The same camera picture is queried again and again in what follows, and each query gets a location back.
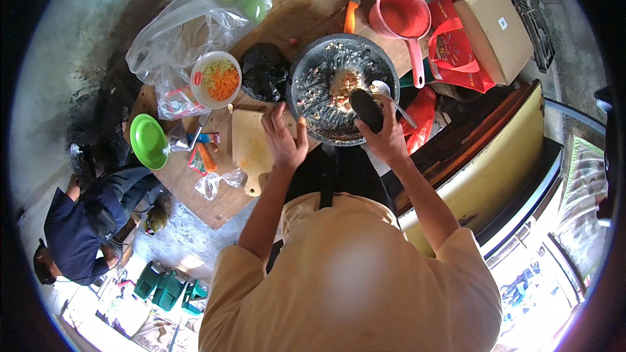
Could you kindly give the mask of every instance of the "person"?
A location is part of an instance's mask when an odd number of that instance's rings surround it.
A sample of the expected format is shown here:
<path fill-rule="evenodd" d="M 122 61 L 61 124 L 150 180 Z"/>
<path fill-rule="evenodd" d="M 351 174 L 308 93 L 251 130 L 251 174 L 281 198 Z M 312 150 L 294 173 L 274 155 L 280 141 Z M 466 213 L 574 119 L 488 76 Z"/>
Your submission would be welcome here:
<path fill-rule="evenodd" d="M 158 179 L 141 166 L 101 176 L 82 196 L 74 175 L 65 193 L 57 188 L 44 222 L 48 245 L 40 238 L 33 257 L 39 282 L 50 285 L 64 276 L 88 286 L 116 266 L 122 246 L 114 235 L 157 184 Z M 98 249 L 103 257 L 96 258 Z"/>
<path fill-rule="evenodd" d="M 323 170 L 319 151 L 307 155 L 306 123 L 298 120 L 294 141 L 281 103 L 262 119 L 272 174 L 237 244 L 217 258 L 200 351 L 493 348 L 498 287 L 472 231 L 409 158 L 393 101 L 382 104 L 380 133 L 355 124 L 402 182 L 436 258 L 395 226 L 393 201 L 365 152 L 336 147 L 334 168 Z M 284 246 L 266 276 L 279 221 Z"/>

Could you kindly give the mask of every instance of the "dark blue shirt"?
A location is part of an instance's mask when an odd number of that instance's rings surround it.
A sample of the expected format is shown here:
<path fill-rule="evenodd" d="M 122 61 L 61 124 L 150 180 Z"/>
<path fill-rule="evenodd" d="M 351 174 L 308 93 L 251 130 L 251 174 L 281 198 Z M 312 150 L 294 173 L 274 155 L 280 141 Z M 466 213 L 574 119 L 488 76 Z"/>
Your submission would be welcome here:
<path fill-rule="evenodd" d="M 88 286 L 105 274 L 109 267 L 104 257 L 96 259 L 102 242 L 89 226 L 84 203 L 97 201 L 115 218 L 116 233 L 127 221 L 115 194 L 107 187 L 81 198 L 78 203 L 57 188 L 46 222 L 46 246 L 63 276 Z"/>

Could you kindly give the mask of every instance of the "hair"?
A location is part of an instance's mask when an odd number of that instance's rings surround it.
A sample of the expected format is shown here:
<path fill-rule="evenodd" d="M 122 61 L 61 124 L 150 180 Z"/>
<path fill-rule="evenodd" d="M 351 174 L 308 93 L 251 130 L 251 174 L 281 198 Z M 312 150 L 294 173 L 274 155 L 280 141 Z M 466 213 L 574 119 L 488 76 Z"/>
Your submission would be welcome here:
<path fill-rule="evenodd" d="M 35 254 L 33 255 L 33 267 L 35 268 L 35 274 L 39 279 L 39 282 L 43 285 L 51 285 L 56 281 L 56 277 L 52 275 L 48 264 L 42 262 L 37 259 L 37 255 L 45 249 L 46 246 L 43 244 L 42 240 L 39 240 L 39 247 L 35 250 Z"/>

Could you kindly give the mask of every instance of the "black plastic bag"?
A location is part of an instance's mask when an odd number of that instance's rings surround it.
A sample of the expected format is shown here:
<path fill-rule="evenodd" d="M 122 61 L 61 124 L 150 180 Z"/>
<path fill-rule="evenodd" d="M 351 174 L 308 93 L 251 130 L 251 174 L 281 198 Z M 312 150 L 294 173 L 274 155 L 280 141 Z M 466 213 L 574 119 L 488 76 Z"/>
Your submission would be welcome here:
<path fill-rule="evenodd" d="M 241 56 L 242 89 L 248 97 L 264 102 L 285 100 L 291 63 L 276 45 L 260 42 Z"/>

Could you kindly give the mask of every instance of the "orange knife handle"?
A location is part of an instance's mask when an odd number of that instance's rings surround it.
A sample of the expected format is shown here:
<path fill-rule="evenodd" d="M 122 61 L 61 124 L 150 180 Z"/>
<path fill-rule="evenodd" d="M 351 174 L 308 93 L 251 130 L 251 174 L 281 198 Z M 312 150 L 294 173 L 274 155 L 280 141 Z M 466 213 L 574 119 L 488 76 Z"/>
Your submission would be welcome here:
<path fill-rule="evenodd" d="M 354 34 L 354 11 L 359 7 L 354 2 L 348 2 L 346 10 L 346 22 L 344 23 L 344 33 Z"/>

